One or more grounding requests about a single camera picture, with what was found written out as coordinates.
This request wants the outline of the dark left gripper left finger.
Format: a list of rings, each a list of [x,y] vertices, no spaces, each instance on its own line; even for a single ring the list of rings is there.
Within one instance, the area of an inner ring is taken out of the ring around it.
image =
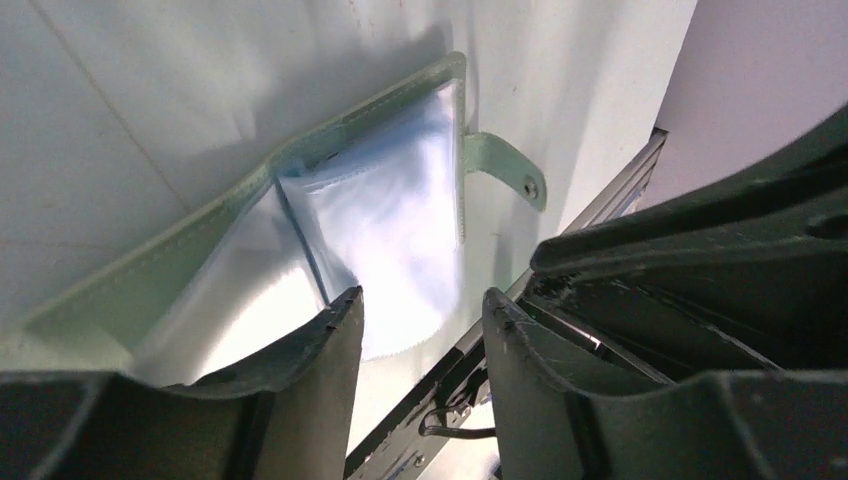
[[[114,372],[1,377],[5,479],[340,479],[363,292],[192,386]]]

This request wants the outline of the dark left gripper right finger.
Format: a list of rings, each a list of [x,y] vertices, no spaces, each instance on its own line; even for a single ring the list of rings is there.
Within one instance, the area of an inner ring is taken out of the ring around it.
[[[608,363],[498,289],[482,324],[508,479],[843,479],[843,371],[712,371],[662,384]]]

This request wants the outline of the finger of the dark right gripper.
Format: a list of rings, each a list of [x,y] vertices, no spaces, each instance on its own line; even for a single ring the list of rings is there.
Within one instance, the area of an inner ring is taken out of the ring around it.
[[[671,266],[847,250],[847,111],[721,181],[542,242],[539,275],[607,277]]]
[[[519,303],[556,332],[584,332],[676,381],[847,366],[847,250],[595,278],[533,272]]]

